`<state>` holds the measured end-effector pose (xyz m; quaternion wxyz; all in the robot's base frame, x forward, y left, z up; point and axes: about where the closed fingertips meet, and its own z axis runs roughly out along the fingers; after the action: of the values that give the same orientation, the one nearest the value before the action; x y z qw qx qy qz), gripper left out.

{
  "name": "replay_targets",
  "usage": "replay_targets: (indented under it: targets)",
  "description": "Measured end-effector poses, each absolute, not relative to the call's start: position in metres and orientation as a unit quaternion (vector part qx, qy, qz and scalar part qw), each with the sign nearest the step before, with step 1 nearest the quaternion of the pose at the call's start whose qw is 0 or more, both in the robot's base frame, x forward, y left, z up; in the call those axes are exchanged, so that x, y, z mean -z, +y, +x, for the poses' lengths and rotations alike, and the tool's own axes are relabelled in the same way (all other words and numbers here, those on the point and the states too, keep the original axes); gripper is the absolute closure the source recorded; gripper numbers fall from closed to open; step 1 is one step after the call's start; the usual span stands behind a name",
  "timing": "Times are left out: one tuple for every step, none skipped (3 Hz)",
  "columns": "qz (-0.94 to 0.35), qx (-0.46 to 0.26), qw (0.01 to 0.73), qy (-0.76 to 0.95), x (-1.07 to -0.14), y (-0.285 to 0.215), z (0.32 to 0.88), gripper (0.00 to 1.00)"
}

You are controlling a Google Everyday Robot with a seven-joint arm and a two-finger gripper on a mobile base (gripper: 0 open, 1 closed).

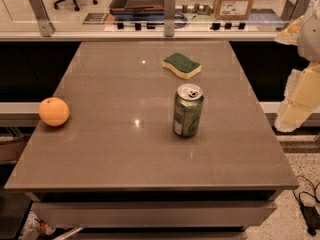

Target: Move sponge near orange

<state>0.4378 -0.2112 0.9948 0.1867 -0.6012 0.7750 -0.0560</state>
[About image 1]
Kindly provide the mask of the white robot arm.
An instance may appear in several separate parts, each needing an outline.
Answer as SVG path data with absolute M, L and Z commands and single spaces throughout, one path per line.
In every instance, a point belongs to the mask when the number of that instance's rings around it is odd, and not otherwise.
M 305 69 L 293 69 L 288 76 L 275 120 L 278 131 L 292 132 L 320 106 L 320 0 L 281 31 L 275 41 L 296 45 L 298 55 L 309 61 Z

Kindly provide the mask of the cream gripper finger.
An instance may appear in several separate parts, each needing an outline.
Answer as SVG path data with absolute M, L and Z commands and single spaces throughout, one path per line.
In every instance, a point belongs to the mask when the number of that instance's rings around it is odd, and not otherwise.
M 291 22 L 284 30 L 282 30 L 274 39 L 275 42 L 284 45 L 297 45 L 298 33 L 304 16 L 300 16 Z
M 289 75 L 275 128 L 292 132 L 299 128 L 320 106 L 320 65 L 312 63 L 303 71 L 293 69 Z

